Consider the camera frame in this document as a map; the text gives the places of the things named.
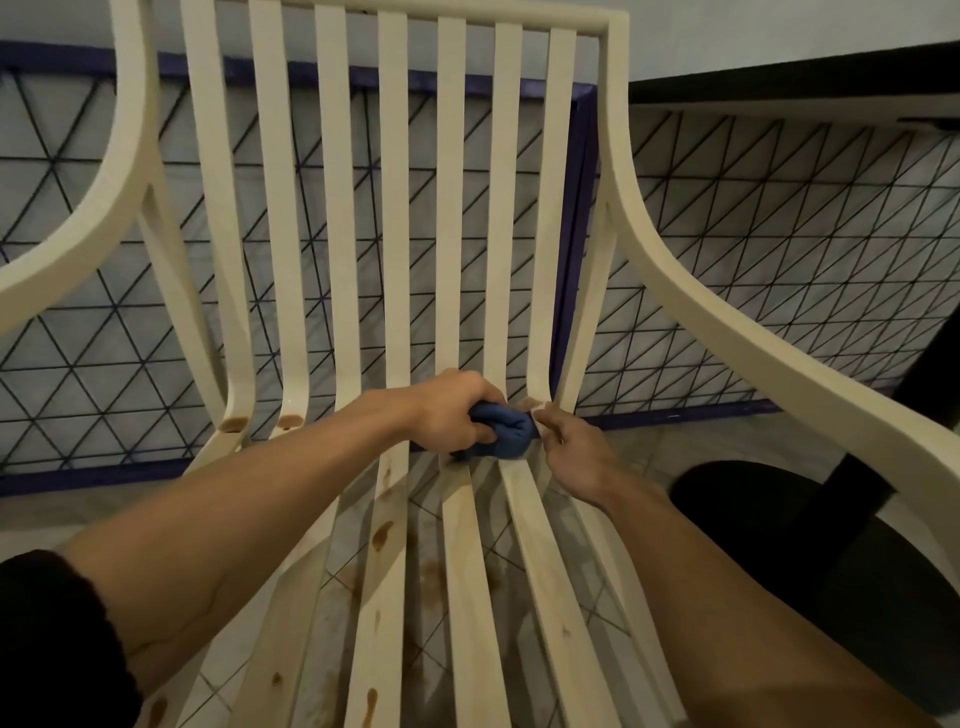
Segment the purple metal bar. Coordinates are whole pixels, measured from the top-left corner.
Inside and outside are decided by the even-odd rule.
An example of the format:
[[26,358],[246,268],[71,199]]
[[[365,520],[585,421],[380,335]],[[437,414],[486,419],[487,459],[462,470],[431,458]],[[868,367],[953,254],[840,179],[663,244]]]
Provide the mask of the purple metal bar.
[[[715,420],[725,417],[744,417],[768,412],[780,412],[769,400],[752,400],[728,404],[709,404],[683,409],[659,409],[650,412],[631,412],[621,415],[596,415],[586,420],[601,429],[623,429],[649,425],[668,425],[698,420]],[[411,445],[411,451],[420,451]],[[149,463],[128,465],[105,465],[96,468],[77,468],[70,471],[47,471],[0,476],[0,498],[26,496],[30,493],[70,491],[80,488],[95,488],[101,485],[141,483],[150,480],[172,480],[183,475],[192,462],[190,458],[155,460]]]
[[[179,53],[158,53],[157,68],[160,78],[188,81],[186,56]],[[116,58],[109,48],[91,48],[81,45],[56,45],[20,40],[0,40],[0,69],[21,73],[50,73],[69,76],[116,76]],[[317,87],[317,64],[308,61],[289,61],[287,73],[290,86]],[[252,86],[253,60],[224,56],[224,77],[228,85]],[[352,66],[350,84],[354,88],[377,89],[380,86],[376,68]],[[437,74],[433,71],[410,71],[408,84],[411,93],[437,93]],[[491,96],[491,76],[467,74],[467,96]],[[592,84],[574,84],[571,98],[576,100],[593,92]],[[542,99],[546,91],[544,81],[520,80],[520,98]]]
[[556,396],[560,382],[566,344],[573,326],[573,311],[577,305],[598,157],[597,94],[593,89],[573,102],[566,142],[564,214],[560,227],[560,260],[550,344],[550,394],[553,396]]
[[47,471],[0,477],[0,498],[27,496],[30,493],[73,491],[98,485],[142,483],[148,480],[172,480],[183,475],[193,462],[184,457],[176,460],[154,460],[149,463],[102,465],[96,468],[77,468],[72,471]]

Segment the triangular wire grid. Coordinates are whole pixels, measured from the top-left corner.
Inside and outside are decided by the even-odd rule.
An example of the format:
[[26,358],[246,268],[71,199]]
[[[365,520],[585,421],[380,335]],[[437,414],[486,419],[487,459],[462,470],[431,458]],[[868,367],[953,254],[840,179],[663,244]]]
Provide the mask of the triangular wire grid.
[[[838,371],[889,391],[960,303],[956,135],[634,108],[631,136],[677,259]],[[578,413],[762,397],[617,255]]]
[[[0,78],[0,264],[23,255],[83,197],[108,142],[110,81],[4,74]],[[214,341],[222,345],[189,88],[161,85],[160,148],[171,196]],[[411,94],[411,372],[434,371],[436,99]],[[384,384],[382,212],[378,97],[351,98],[353,183],[365,387]],[[301,269],[310,363],[310,419],[332,411],[335,372],[315,87],[291,90]],[[252,88],[228,88],[230,141],[247,268],[257,406],[253,439],[276,421],[282,393],[270,228]],[[517,132],[514,277],[508,395],[524,395],[542,103],[523,101]],[[461,365],[483,366],[491,102],[465,109]],[[97,274],[0,339],[0,471],[25,473],[195,455],[212,427],[134,226]]]

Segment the person's hand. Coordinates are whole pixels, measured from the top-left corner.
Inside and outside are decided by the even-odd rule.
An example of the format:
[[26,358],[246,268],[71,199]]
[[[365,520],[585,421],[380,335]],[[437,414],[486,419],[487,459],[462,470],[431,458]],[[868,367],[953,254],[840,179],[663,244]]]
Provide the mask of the person's hand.
[[447,369],[442,374],[403,389],[408,411],[409,440],[433,452],[453,452],[496,440],[493,430],[473,422],[469,409],[480,400],[506,404],[503,393],[478,372]]
[[554,477],[572,496],[606,508],[612,490],[632,474],[603,431],[552,403],[535,410],[534,418],[546,426],[541,437]]

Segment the white wall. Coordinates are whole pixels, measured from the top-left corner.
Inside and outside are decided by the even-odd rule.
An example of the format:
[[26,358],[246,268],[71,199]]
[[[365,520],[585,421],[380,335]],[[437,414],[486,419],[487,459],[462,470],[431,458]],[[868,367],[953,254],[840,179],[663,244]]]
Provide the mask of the white wall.
[[[960,38],[957,0],[579,0],[621,7],[632,15],[632,79],[657,78],[743,65],[941,42]],[[155,0],[161,50],[182,51],[179,3]],[[5,0],[0,37],[83,45],[112,45],[107,0]],[[219,6],[226,53],[250,54],[242,3]],[[287,43],[292,59],[315,58],[311,15],[288,10]],[[411,29],[411,66],[432,70],[433,27]],[[375,65],[372,18],[353,17],[351,62]],[[528,34],[523,75],[542,77],[545,37]],[[490,73],[492,31],[472,29],[468,71]],[[582,39],[577,80],[596,80],[595,42]]]

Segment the person's left hand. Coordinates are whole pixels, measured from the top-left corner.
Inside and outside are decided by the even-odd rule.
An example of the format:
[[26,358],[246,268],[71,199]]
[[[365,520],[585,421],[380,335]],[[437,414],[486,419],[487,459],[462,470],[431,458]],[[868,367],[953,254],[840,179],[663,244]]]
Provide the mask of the person's left hand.
[[408,412],[409,437],[433,452],[453,452],[496,440],[493,430],[473,422],[469,409],[480,400],[506,404],[503,393],[478,372],[447,369],[403,389],[391,390]]

